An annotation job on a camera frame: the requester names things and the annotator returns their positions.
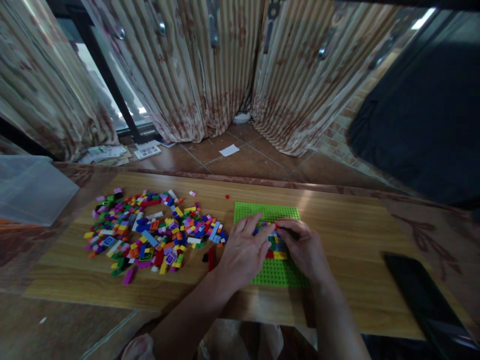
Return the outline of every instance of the green baseplate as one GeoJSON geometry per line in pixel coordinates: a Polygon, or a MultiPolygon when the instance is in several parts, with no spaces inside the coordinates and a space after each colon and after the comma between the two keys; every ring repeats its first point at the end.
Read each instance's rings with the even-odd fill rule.
{"type": "MultiPolygon", "coordinates": [[[[293,206],[264,205],[236,201],[233,222],[237,223],[246,216],[258,213],[262,214],[258,228],[261,227],[262,222],[273,223],[281,218],[300,220],[299,210],[293,206]]],[[[253,279],[252,284],[286,288],[310,287],[309,281],[297,268],[290,254],[288,254],[288,260],[265,259],[262,270],[253,279]]]]}

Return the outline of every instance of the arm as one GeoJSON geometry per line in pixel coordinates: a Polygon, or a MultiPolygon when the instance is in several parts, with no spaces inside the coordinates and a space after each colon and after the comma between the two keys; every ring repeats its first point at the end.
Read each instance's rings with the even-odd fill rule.
{"type": "Polygon", "coordinates": [[[295,241],[287,231],[277,230],[310,281],[320,359],[370,359],[347,299],[330,271],[319,234],[300,220],[281,219],[275,223],[299,234],[295,241]]]}
{"type": "Polygon", "coordinates": [[[215,319],[239,289],[262,270],[275,225],[253,232],[262,214],[236,223],[218,266],[150,334],[156,359],[191,359],[215,319]]]}

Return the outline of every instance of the wooden table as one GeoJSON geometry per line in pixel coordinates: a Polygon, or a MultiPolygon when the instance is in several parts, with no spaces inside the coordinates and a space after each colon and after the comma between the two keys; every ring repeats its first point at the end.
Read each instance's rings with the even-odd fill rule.
{"type": "MultiPolygon", "coordinates": [[[[122,188],[124,194],[143,189],[164,192],[173,189],[186,198],[184,205],[199,202],[203,214],[222,221],[230,230],[235,201],[298,207],[301,219],[318,231],[328,262],[353,310],[360,330],[367,334],[423,339],[413,315],[405,304],[381,258],[381,252],[404,254],[420,260],[431,273],[416,245],[400,230],[381,202],[371,197],[340,195],[126,172],[105,187],[105,193],[122,188]],[[196,198],[189,191],[198,194],[196,198]]],[[[180,271],[166,275],[141,270],[131,285],[122,286],[123,275],[110,275],[112,260],[106,256],[90,259],[84,251],[83,235],[93,224],[93,201],[34,266],[34,282],[24,297],[103,305],[129,309],[169,311],[207,273],[202,262],[210,246],[188,249],[180,271]]],[[[165,205],[147,208],[147,215],[164,211],[165,205]]],[[[215,248],[217,258],[221,249],[215,248]]],[[[472,320],[451,292],[435,279],[465,325],[472,320]]],[[[225,307],[222,317],[262,323],[315,326],[313,295],[308,289],[250,285],[239,291],[225,307]]]]}

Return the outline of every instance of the clear plastic box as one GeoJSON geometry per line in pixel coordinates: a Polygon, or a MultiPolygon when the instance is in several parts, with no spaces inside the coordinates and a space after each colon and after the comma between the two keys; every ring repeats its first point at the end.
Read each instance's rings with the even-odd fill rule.
{"type": "Polygon", "coordinates": [[[50,226],[78,190],[48,157],[0,155],[0,219],[50,226]]]}

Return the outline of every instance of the hand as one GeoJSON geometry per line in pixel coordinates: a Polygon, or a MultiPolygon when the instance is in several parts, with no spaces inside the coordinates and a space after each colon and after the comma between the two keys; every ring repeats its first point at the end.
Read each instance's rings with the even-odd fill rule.
{"type": "Polygon", "coordinates": [[[215,271],[233,292],[247,286],[262,270],[265,255],[270,248],[266,241],[275,230],[275,224],[265,226],[255,236],[254,230],[262,214],[243,218],[233,225],[223,255],[215,271]]]}
{"type": "Polygon", "coordinates": [[[303,221],[293,218],[283,218],[275,221],[275,224],[281,228],[291,229],[300,236],[296,241],[288,231],[283,229],[276,231],[285,240],[297,267],[311,283],[320,284],[332,277],[322,240],[316,231],[311,230],[303,221]]]}

